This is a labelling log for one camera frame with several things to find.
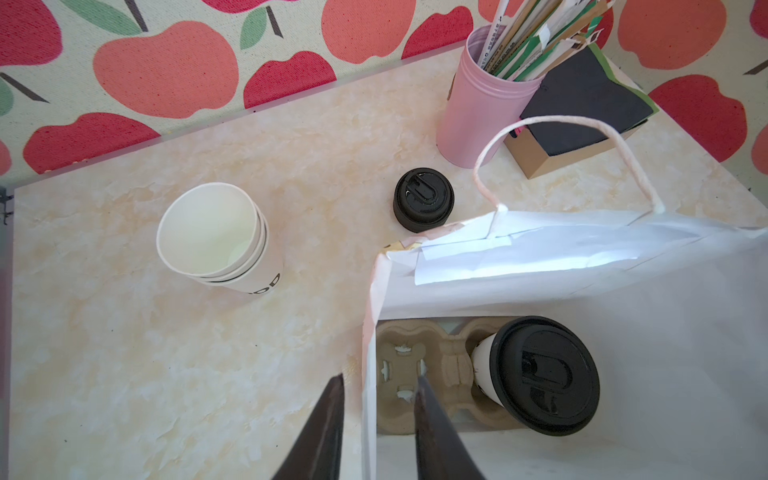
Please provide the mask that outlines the stack of dark napkins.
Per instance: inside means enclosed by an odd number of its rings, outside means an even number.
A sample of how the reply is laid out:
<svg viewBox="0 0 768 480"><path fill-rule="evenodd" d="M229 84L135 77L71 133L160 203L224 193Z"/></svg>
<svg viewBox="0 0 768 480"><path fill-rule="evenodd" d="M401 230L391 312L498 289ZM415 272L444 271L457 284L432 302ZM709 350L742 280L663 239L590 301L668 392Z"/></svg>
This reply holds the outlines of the stack of dark napkins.
<svg viewBox="0 0 768 480"><path fill-rule="evenodd" d="M582 116L603 121L620 133L658 112L642 91L619 82L602 50L590 45L549 71L521 117ZM562 123L528 127L550 155L559 155L604 141L595 129Z"/></svg>

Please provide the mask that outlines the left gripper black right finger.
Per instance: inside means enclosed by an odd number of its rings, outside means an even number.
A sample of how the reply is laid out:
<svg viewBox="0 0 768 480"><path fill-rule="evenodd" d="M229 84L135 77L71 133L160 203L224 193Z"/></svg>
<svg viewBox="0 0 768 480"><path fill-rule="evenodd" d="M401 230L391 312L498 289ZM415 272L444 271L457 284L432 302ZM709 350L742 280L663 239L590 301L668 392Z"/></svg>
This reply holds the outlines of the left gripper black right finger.
<svg viewBox="0 0 768 480"><path fill-rule="evenodd" d="M414 400L419 479L484 479L425 376Z"/></svg>

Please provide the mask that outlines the single white paper cup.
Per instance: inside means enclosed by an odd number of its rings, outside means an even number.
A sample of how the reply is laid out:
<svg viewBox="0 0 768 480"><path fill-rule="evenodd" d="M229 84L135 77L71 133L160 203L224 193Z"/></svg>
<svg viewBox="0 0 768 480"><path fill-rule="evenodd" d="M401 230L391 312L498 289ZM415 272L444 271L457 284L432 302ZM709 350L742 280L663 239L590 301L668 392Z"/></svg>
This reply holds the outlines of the single white paper cup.
<svg viewBox="0 0 768 480"><path fill-rule="evenodd" d="M471 360L474 369L475 383L481 392L502 406L496 384L498 383L500 364L500 333L496 332L483 339L473 350Z"/></svg>

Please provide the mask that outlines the stack of white paper cups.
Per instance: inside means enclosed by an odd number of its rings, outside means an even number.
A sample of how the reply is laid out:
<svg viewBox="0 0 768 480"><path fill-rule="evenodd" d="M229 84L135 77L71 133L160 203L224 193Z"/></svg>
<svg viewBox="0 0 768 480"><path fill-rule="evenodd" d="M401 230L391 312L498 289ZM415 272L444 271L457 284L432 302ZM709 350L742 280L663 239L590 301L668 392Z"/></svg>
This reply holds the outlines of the stack of white paper cups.
<svg viewBox="0 0 768 480"><path fill-rule="evenodd" d="M156 249L172 271L204 285L264 295L283 279L283 255L266 216L240 187L196 186L162 216Z"/></svg>

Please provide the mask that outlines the pink cylindrical holder cup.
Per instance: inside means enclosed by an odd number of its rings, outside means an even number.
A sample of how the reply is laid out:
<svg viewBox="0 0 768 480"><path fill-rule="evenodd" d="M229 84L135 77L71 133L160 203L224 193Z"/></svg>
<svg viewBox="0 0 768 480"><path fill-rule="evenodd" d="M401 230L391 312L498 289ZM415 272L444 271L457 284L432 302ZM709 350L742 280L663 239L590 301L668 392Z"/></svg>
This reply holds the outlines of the pink cylindrical holder cup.
<svg viewBox="0 0 768 480"><path fill-rule="evenodd" d="M542 83L504 80L482 70L476 61L489 30L489 26L477 28L466 40L437 130L439 152L460 168L474 167L486 144L518 121Z"/></svg>

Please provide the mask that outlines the brown cardboard napkin tray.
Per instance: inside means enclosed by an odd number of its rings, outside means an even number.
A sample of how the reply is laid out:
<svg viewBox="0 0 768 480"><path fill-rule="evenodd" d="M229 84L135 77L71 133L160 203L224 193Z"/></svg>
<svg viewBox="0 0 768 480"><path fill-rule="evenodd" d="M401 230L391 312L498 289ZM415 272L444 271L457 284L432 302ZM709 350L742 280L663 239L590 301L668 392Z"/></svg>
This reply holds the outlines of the brown cardboard napkin tray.
<svg viewBox="0 0 768 480"><path fill-rule="evenodd" d="M612 140L603 139L583 148L550 155L535 139L529 127L514 130L505 138L504 145L527 179L540 177L615 147Z"/></svg>

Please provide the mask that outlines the cartoon animal paper gift bag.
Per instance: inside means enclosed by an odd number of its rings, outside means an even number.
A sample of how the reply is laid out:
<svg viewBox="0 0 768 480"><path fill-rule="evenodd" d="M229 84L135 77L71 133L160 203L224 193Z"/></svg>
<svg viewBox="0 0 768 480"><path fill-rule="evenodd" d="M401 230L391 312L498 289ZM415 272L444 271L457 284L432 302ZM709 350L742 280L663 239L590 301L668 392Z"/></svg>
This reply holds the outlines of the cartoon animal paper gift bag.
<svg viewBox="0 0 768 480"><path fill-rule="evenodd" d="M547 460L544 442L482 434L491 478L763 479L767 475L767 233L670 213L623 137L606 135L646 212L511 212L439 227L381 253L366 357L386 320L544 313L575 330L605 390L597 417Z"/></svg>

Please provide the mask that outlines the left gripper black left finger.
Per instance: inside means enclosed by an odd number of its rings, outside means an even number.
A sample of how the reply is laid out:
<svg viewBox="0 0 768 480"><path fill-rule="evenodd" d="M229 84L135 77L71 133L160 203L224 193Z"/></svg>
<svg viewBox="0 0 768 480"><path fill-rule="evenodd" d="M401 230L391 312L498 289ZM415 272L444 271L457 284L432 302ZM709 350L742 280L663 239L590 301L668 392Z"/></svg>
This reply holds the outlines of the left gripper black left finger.
<svg viewBox="0 0 768 480"><path fill-rule="evenodd" d="M329 379L289 454L273 476L279 479L339 478L345 416L342 374Z"/></svg>

